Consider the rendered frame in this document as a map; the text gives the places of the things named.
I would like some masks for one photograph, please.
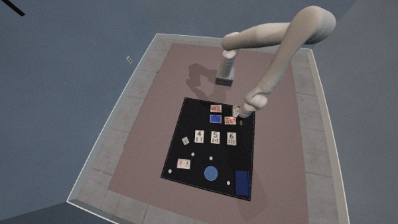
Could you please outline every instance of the white robotic arm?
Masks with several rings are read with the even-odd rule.
[[[293,55],[303,44],[324,40],[336,26],[336,19],[329,11],[317,6],[307,7],[290,23],[269,23],[234,32],[222,39],[223,61],[233,62],[239,48],[260,48],[280,44],[275,57],[259,84],[245,96],[239,108],[239,116],[246,118],[265,107],[267,98],[285,75]]]

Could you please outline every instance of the black mat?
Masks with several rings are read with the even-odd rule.
[[[221,105],[221,113],[210,112],[211,105]],[[211,115],[221,115],[222,122],[211,123]],[[225,117],[232,117],[232,105],[185,98],[161,177],[250,201],[255,113],[237,117],[236,125],[226,125]],[[220,132],[219,144],[211,143],[212,131]],[[236,145],[228,145],[235,138],[231,133]]]

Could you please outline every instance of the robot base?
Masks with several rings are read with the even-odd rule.
[[[235,73],[235,68],[232,67],[231,72],[230,72],[229,76],[227,76],[227,77],[222,77],[219,75],[219,73],[220,73],[220,66],[218,66],[218,71],[217,71],[217,76],[216,76],[216,85],[232,86],[233,74]]]

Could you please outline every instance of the white token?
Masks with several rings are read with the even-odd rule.
[[[220,132],[219,131],[212,131],[212,140],[210,142],[212,144],[220,143]]]
[[[183,138],[183,139],[182,139],[182,142],[184,143],[184,145],[189,144],[188,137]]]
[[[195,130],[195,143],[203,143],[204,131]]]
[[[236,133],[227,133],[227,145],[236,145]]]
[[[236,118],[235,117],[224,117],[224,124],[226,125],[236,125]]]
[[[187,169],[189,170],[190,168],[190,160],[185,160],[182,158],[179,158],[177,161],[177,168],[178,169]]]
[[[210,112],[221,113],[221,105],[211,105]]]

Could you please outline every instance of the blue rectangle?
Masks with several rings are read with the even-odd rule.
[[[222,116],[221,115],[211,115],[210,122],[211,123],[221,123]]]
[[[250,172],[235,170],[235,183],[237,196],[250,196]]]

